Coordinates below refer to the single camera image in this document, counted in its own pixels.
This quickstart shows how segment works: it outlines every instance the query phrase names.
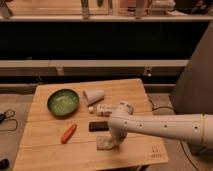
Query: shelf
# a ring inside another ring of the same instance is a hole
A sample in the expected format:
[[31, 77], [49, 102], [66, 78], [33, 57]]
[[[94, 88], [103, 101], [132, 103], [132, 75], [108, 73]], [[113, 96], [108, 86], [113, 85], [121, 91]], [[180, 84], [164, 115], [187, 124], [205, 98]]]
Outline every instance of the shelf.
[[213, 20], [209, 15], [186, 16], [144, 16], [141, 19], [135, 17], [122, 17], [111, 15], [91, 15], [84, 19], [81, 15], [39, 15], [39, 16], [13, 16], [10, 19], [0, 17], [0, 22], [35, 21], [35, 22], [204, 22]]

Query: black cable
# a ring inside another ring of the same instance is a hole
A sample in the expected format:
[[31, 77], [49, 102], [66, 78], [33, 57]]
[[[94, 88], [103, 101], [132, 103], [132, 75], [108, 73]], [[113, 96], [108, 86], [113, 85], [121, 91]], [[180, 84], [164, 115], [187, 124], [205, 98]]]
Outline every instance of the black cable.
[[12, 109], [8, 109], [6, 112], [4, 112], [4, 114], [2, 114], [5, 116], [5, 118], [3, 118], [2, 122], [15, 122], [15, 127], [13, 129], [0, 129], [0, 132], [10, 132], [10, 131], [16, 131], [18, 128], [18, 121], [16, 119], [13, 119], [12, 117], [15, 116], [15, 111]]
[[16, 131], [18, 129], [18, 121], [16, 119], [7, 119], [4, 122], [7, 121], [14, 121], [15, 122], [15, 128], [13, 129], [0, 129], [0, 132], [12, 132], [12, 131]]
[[191, 159], [189, 158], [189, 156], [187, 155], [187, 153], [186, 153], [186, 151], [185, 151], [185, 149], [184, 149], [184, 147], [183, 147], [183, 142], [182, 142], [182, 141], [180, 141], [180, 145], [181, 145], [181, 147], [182, 147], [182, 149], [183, 149], [183, 152], [184, 152], [186, 158], [188, 159], [188, 161], [191, 163], [191, 165], [194, 167], [194, 169], [195, 169], [196, 171], [199, 171], [199, 169], [197, 168], [197, 166], [195, 166], [195, 164], [192, 162], [192, 160], [191, 160]]

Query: paper cup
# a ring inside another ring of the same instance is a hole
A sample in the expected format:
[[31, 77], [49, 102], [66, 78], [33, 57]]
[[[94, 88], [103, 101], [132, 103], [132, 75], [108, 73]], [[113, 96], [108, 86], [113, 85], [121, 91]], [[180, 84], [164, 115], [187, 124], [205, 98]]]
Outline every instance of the paper cup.
[[83, 96], [87, 106], [104, 99], [104, 90], [83, 91]]

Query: wooden table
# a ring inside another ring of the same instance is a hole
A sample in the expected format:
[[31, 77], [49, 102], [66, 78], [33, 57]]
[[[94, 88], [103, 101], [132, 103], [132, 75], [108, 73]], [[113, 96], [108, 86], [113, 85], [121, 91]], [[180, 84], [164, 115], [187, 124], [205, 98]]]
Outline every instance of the wooden table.
[[[62, 88], [75, 90], [80, 96], [80, 105], [70, 118], [57, 120], [47, 109], [47, 99]], [[99, 103], [118, 104], [121, 100], [127, 100], [134, 106], [135, 115], [152, 114], [140, 79], [38, 86], [14, 170], [104, 170], [168, 162], [162, 139], [141, 134], [129, 133], [118, 149], [97, 151], [96, 137], [109, 136], [109, 132], [88, 131], [90, 121], [107, 120], [89, 114], [84, 104], [82, 91], [92, 89], [105, 90], [105, 99]], [[62, 145], [60, 138], [72, 123], [77, 123], [77, 130], [68, 143]]]

